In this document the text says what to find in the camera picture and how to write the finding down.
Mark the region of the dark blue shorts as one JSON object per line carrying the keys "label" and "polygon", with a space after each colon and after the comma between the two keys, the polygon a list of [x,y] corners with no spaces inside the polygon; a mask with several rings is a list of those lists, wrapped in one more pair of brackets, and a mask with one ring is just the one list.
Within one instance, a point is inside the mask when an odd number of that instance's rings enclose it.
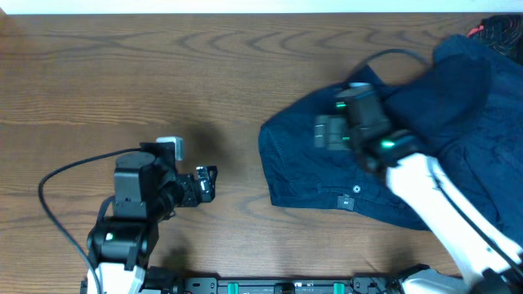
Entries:
{"label": "dark blue shorts", "polygon": [[336,95],[352,82],[384,84],[365,66],[343,82],[302,97],[261,125],[258,149],[271,204],[345,210],[407,229],[427,229],[409,205],[360,168],[351,151],[315,147],[316,117],[335,114]]}

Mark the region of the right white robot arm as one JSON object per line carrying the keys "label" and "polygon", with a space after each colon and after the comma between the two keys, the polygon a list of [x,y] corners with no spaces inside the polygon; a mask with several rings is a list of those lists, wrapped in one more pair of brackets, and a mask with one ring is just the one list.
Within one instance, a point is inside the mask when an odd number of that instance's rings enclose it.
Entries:
{"label": "right white robot arm", "polygon": [[350,150],[361,169],[384,180],[418,214],[461,274],[423,265],[395,278],[388,292],[520,293],[521,246],[476,210],[411,131],[392,123],[373,87],[355,83],[335,102],[336,114],[315,120],[315,146]]}

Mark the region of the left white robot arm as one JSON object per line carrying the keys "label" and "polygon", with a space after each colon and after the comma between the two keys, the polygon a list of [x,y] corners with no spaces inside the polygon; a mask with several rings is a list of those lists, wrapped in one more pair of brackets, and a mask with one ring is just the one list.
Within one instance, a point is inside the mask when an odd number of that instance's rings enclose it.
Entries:
{"label": "left white robot arm", "polygon": [[117,158],[114,196],[103,202],[87,237],[93,266],[84,293],[183,293],[183,279],[169,269],[150,267],[159,223],[178,207],[197,207],[215,198],[217,167],[180,174],[172,155],[144,151]]}

